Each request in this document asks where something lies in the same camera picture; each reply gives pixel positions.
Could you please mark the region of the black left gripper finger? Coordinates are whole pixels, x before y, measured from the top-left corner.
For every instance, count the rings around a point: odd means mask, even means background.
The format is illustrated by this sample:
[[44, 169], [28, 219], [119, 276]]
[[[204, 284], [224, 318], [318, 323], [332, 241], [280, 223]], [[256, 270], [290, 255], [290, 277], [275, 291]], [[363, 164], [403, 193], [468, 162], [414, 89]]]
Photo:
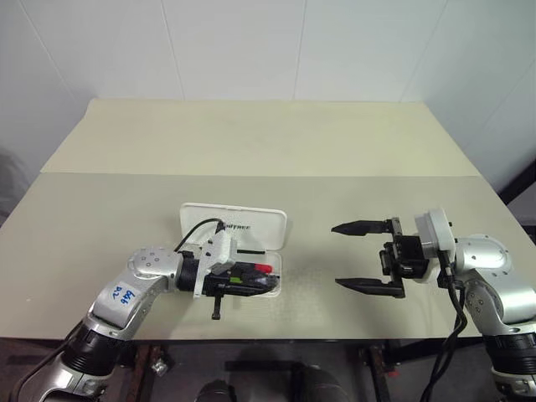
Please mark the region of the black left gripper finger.
[[232, 276], [232, 282], [244, 286], [276, 286], [279, 284], [279, 277], [257, 270], [242, 271]]
[[244, 286], [240, 284], [231, 284], [227, 286], [227, 293], [232, 296], [263, 296], [272, 297], [275, 291], [263, 286]]

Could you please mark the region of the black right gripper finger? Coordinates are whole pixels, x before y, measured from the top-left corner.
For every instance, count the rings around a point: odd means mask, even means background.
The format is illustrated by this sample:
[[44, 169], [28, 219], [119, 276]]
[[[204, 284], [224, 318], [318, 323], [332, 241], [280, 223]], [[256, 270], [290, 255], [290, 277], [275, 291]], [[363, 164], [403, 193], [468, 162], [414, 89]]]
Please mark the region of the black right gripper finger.
[[357, 220], [334, 226], [331, 231], [347, 236], [365, 236], [369, 234], [402, 235], [398, 219]]
[[340, 286], [371, 296], [391, 296], [405, 298], [405, 289], [402, 281], [383, 282], [372, 278], [337, 278]]

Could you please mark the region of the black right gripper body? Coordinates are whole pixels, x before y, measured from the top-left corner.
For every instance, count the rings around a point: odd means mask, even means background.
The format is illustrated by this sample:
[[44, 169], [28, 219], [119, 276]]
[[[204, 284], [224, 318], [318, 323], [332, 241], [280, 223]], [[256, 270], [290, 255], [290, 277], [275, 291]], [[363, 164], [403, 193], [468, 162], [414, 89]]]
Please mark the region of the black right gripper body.
[[425, 277], [429, 260], [425, 258], [420, 237], [417, 235], [395, 235], [384, 243], [379, 252], [382, 272], [385, 276], [420, 280]]

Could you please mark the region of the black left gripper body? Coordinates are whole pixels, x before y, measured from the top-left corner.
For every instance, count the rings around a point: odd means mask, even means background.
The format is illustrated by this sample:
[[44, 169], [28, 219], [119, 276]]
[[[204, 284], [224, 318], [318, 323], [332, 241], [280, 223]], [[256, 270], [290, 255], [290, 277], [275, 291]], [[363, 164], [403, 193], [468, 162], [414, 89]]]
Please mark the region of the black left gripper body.
[[231, 270], [220, 274], [208, 274], [204, 278], [204, 295], [214, 298], [214, 310], [212, 319], [218, 321], [221, 318], [221, 303], [225, 295], [235, 296], [236, 291], [231, 284]]

